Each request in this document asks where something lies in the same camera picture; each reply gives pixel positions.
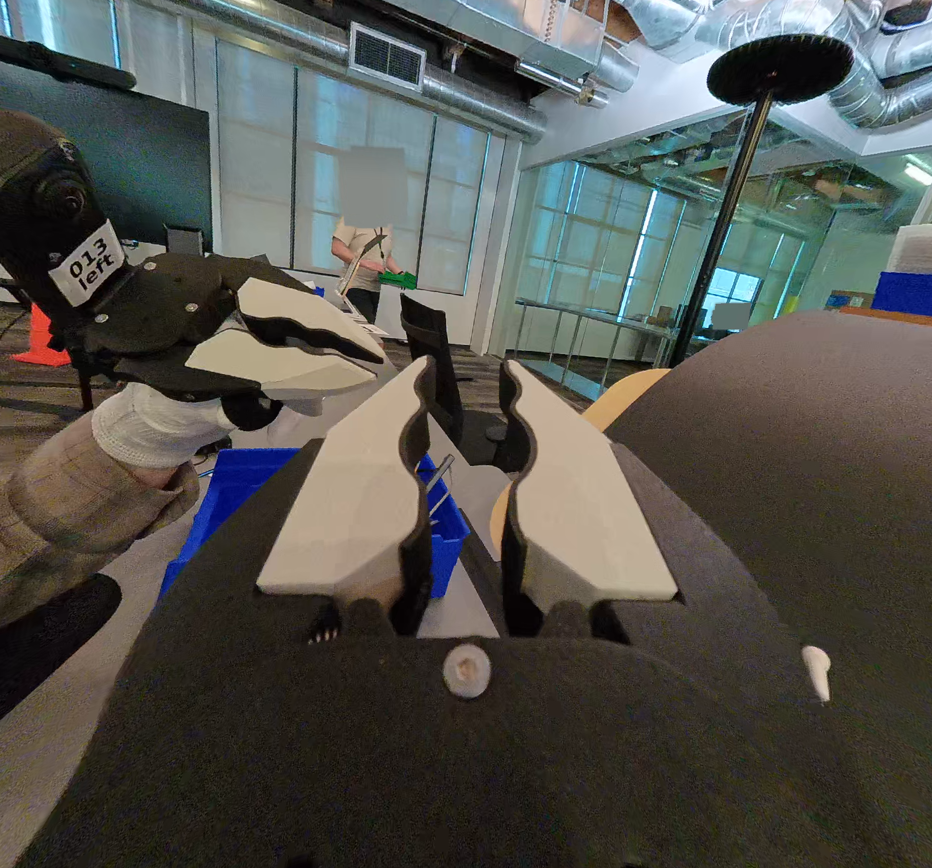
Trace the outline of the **large blue crate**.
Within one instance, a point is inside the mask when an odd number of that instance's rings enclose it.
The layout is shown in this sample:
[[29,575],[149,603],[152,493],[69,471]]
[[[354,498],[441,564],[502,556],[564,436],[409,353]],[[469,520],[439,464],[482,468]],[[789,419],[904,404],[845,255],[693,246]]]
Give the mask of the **large blue crate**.
[[929,273],[880,273],[871,309],[902,315],[931,316]]

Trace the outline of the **person's left hand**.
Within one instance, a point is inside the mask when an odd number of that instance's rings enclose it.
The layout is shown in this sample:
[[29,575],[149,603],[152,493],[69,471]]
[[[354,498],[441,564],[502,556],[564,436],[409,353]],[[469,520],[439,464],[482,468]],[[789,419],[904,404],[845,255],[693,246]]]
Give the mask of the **person's left hand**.
[[90,425],[108,456],[145,469],[181,466],[235,429],[219,400],[178,401],[140,383],[129,383],[104,401],[92,412]]

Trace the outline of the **orange traffic cone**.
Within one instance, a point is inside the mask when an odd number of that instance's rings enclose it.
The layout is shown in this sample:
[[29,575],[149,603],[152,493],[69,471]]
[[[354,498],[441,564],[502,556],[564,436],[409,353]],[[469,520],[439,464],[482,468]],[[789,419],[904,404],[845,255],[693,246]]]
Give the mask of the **orange traffic cone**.
[[52,334],[49,317],[32,303],[30,313],[29,347],[25,352],[13,354],[10,358],[23,364],[33,364],[59,368],[71,365],[71,359],[65,350],[55,350],[50,346]]

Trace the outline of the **wooden shelf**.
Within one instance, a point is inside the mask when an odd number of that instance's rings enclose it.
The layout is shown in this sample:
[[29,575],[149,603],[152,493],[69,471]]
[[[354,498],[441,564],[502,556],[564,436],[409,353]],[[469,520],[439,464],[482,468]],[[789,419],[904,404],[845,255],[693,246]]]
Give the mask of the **wooden shelf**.
[[906,324],[931,327],[931,315],[917,315],[911,313],[884,311],[876,308],[844,306],[838,310],[840,314],[858,317],[873,318],[883,321],[892,321]]

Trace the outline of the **large black monitor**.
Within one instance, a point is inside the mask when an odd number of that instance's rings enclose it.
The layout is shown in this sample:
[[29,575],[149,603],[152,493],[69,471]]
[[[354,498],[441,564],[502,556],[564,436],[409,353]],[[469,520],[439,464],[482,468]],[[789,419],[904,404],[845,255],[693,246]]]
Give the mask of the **large black monitor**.
[[168,228],[191,228],[213,246],[207,113],[6,62],[1,88],[3,110],[33,115],[76,143],[119,238],[165,245]]

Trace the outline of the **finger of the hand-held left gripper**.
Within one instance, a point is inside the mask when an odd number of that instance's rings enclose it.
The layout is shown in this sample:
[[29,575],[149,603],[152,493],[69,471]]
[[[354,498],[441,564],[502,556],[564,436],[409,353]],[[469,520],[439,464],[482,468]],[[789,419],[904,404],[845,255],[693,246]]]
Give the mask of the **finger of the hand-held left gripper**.
[[380,344],[361,324],[313,292],[250,278],[236,292],[236,302],[247,329],[266,344],[296,341],[351,360],[385,361]]
[[249,331],[228,328],[198,344],[189,369],[251,381],[272,399],[320,399],[373,385],[375,373],[336,353],[264,344]]

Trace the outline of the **clear plastic strip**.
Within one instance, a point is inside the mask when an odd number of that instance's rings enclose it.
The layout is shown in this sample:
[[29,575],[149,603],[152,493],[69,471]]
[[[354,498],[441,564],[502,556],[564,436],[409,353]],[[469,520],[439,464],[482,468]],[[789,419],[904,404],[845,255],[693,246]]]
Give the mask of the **clear plastic strip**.
[[417,466],[416,473],[425,489],[428,514],[432,523],[437,522],[438,511],[449,500],[448,475],[456,459],[456,455],[447,454],[435,463],[431,455],[424,455]]

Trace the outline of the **black pole with round disc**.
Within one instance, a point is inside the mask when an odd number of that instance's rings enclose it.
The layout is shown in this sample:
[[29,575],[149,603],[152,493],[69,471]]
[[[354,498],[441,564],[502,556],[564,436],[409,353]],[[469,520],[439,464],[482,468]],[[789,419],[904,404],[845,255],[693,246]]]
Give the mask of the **black pole with round disc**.
[[845,80],[853,63],[852,48],[841,40],[813,34],[783,34],[735,47],[722,54],[708,71],[706,86],[711,95],[730,105],[745,106],[748,114],[726,176],[716,220],[680,318],[669,355],[671,368],[680,365],[688,355],[705,294],[773,105],[806,102],[831,92]]

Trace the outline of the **white air vent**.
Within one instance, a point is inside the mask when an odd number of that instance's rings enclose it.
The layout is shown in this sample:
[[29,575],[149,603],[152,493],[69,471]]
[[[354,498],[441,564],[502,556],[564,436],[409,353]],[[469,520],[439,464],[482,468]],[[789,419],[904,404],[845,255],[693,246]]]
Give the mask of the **white air vent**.
[[421,95],[427,51],[367,25],[349,27],[348,71],[365,80]]

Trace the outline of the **blue plastic bin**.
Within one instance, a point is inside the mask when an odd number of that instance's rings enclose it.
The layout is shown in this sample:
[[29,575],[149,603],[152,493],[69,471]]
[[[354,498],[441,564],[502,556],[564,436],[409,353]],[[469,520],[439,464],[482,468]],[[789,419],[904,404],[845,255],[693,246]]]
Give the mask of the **blue plastic bin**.
[[[179,555],[166,568],[159,597],[168,592],[180,572],[222,523],[297,453],[297,448],[243,448],[224,450],[217,455],[204,500]],[[432,597],[442,598],[470,530],[451,495],[436,517],[437,522],[431,521]]]

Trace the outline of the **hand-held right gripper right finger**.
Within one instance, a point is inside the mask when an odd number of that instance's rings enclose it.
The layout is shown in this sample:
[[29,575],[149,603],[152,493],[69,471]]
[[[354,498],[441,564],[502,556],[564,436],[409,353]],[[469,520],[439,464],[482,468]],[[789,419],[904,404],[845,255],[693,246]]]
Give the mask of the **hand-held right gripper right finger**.
[[499,404],[525,459],[500,545],[508,633],[539,633],[564,603],[674,601],[678,584],[605,435],[516,360],[501,365]]

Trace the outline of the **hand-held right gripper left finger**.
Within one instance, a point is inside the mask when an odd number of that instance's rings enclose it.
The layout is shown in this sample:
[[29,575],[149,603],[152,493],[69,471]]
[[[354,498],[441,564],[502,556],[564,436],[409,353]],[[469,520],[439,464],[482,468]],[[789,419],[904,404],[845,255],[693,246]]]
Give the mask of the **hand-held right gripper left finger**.
[[378,602],[417,633],[433,589],[426,487],[435,361],[420,358],[329,429],[268,553],[265,595]]

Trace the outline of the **white translucent box stack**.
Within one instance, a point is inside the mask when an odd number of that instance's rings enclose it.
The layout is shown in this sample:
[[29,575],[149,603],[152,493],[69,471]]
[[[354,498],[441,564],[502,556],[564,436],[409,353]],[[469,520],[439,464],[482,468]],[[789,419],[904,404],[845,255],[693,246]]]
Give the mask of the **white translucent box stack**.
[[901,226],[886,270],[911,275],[930,275],[931,232],[930,223]]

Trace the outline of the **person's left forearm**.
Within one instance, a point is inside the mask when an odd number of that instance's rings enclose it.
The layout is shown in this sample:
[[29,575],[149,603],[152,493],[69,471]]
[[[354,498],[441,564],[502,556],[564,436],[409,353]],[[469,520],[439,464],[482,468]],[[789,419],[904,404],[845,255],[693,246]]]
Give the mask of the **person's left forearm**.
[[2,627],[172,524],[199,496],[197,472],[188,464],[177,467],[163,489],[143,483],[99,447],[91,414],[84,414],[2,485]]

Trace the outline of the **black board with tan edge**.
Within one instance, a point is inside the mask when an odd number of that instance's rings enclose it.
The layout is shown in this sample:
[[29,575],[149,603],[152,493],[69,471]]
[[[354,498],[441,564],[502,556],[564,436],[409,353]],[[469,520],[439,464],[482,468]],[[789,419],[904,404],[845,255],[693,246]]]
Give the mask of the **black board with tan edge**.
[[690,568],[716,593],[685,607],[619,605],[606,634],[651,650],[732,705],[775,724],[801,700],[775,663],[785,630],[841,664],[836,728],[854,787],[882,829],[877,865],[930,866],[930,328],[799,313],[697,353],[608,435],[735,557]]

